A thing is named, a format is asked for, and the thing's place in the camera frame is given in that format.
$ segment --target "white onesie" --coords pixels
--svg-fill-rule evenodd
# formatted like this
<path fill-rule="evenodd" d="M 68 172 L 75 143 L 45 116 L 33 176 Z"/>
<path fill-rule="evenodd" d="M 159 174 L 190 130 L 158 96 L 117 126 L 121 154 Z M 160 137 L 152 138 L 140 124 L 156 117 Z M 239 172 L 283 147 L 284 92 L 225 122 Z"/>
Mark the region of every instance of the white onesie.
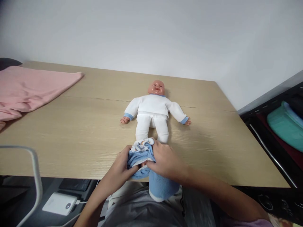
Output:
<path fill-rule="evenodd" d="M 136 140 L 148 138 L 149 128 L 156 128 L 158 140 L 167 144 L 169 132 L 167 128 L 168 112 L 180 123 L 185 124 L 188 117 L 176 102 L 165 96 L 146 95 L 134 98 L 125 110 L 124 116 L 132 120 L 137 114 Z"/>

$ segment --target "pink blanket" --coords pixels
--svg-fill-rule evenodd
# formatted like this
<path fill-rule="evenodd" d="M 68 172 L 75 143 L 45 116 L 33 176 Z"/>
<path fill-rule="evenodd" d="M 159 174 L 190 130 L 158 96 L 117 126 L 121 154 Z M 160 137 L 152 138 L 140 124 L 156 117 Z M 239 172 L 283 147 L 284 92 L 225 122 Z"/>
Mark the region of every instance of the pink blanket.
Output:
<path fill-rule="evenodd" d="M 11 66 L 0 71 L 0 130 L 3 121 L 21 117 L 49 103 L 84 75 Z"/>

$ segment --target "wooden table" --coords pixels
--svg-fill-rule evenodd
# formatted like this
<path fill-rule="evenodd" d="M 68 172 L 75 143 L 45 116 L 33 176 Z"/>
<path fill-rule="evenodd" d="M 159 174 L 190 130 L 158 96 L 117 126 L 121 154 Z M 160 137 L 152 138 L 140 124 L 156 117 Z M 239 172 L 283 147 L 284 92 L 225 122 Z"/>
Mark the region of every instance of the wooden table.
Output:
<path fill-rule="evenodd" d="M 192 120 L 188 127 L 169 119 L 168 143 L 187 163 L 232 185 L 289 187 L 215 82 L 34 61 L 23 67 L 86 74 L 0 133 L 2 145 L 37 151 L 43 177 L 101 179 L 135 141 L 136 120 L 120 124 L 125 108 L 159 79 Z M 29 154 L 0 150 L 0 175 L 32 176 Z"/>

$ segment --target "doll head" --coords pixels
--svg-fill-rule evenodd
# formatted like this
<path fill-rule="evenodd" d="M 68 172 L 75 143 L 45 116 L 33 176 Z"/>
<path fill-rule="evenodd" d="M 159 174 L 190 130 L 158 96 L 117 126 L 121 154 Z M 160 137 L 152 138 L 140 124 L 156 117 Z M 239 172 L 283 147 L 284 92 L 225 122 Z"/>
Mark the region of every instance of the doll head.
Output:
<path fill-rule="evenodd" d="M 165 95 L 165 88 L 163 82 L 160 80 L 155 80 L 149 85 L 147 92 L 149 94 Z"/>

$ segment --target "human hand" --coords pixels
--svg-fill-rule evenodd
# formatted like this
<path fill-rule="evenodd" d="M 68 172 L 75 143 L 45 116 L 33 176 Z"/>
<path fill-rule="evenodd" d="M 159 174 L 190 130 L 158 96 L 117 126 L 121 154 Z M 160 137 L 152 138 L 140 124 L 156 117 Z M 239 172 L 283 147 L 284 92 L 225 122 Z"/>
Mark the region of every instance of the human hand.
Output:
<path fill-rule="evenodd" d="M 189 120 L 190 118 L 188 118 L 188 120 L 185 122 L 185 125 L 190 125 L 192 123 L 191 120 Z"/>
<path fill-rule="evenodd" d="M 153 153 L 156 162 L 148 161 L 147 167 L 155 173 L 182 183 L 187 178 L 188 165 L 183 162 L 169 145 L 163 145 L 155 140 Z"/>
<path fill-rule="evenodd" d="M 129 117 L 125 117 L 125 116 L 124 116 L 124 117 L 121 118 L 120 122 L 121 122 L 122 124 L 126 124 L 129 120 L 130 120 Z"/>
<path fill-rule="evenodd" d="M 121 186 L 139 170 L 139 166 L 134 166 L 129 170 L 127 169 L 128 152 L 131 148 L 132 146 L 128 145 L 118 153 L 113 165 L 98 184 L 98 186 L 102 184 L 100 187 L 106 197 L 121 188 Z"/>

